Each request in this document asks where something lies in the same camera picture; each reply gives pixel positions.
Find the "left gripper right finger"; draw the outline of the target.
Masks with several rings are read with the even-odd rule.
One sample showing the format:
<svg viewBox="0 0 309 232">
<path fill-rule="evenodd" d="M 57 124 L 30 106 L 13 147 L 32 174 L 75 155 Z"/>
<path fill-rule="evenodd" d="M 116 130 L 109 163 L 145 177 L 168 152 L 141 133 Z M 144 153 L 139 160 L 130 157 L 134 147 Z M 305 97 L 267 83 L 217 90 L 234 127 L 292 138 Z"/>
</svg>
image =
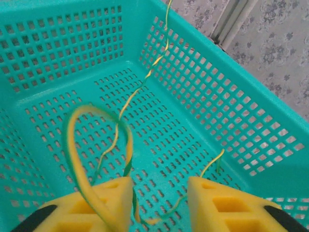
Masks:
<svg viewBox="0 0 309 232">
<path fill-rule="evenodd" d="M 192 232 L 309 232 L 278 204 L 202 177 L 187 198 Z"/>
</svg>

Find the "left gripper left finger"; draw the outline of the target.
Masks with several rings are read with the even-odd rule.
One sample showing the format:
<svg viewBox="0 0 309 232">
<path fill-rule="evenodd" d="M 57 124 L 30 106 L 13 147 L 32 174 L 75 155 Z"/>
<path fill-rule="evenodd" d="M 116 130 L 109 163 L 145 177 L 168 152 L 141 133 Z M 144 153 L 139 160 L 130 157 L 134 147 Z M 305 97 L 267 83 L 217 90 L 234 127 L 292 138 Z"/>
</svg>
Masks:
<svg viewBox="0 0 309 232">
<path fill-rule="evenodd" d="M 120 177 L 96 186 L 94 192 L 114 217 L 116 231 L 75 192 L 51 200 L 34 211 L 13 232 L 128 232 L 132 208 L 132 179 Z"/>
</svg>

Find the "teal plastic basket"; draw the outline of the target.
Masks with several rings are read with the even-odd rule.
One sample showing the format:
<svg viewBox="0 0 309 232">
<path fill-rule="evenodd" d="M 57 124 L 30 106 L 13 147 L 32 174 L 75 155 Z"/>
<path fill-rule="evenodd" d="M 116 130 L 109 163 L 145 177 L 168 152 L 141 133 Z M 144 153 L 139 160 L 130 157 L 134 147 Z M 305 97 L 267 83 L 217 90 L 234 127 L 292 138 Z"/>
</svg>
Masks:
<svg viewBox="0 0 309 232">
<path fill-rule="evenodd" d="M 77 190 L 66 114 L 93 103 L 131 127 L 143 219 L 190 176 L 279 204 L 309 230 L 309 123 L 161 0 L 0 0 L 0 232 Z"/>
</svg>

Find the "aluminium frame post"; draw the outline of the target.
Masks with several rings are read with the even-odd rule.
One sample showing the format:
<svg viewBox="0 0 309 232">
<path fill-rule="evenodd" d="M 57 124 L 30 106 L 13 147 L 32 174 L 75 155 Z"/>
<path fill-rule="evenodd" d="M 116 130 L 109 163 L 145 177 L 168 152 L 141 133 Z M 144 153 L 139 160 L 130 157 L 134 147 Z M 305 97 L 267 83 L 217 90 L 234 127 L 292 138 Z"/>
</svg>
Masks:
<svg viewBox="0 0 309 232">
<path fill-rule="evenodd" d="M 228 0 L 211 34 L 211 40 L 227 51 L 232 40 L 259 0 Z"/>
</svg>

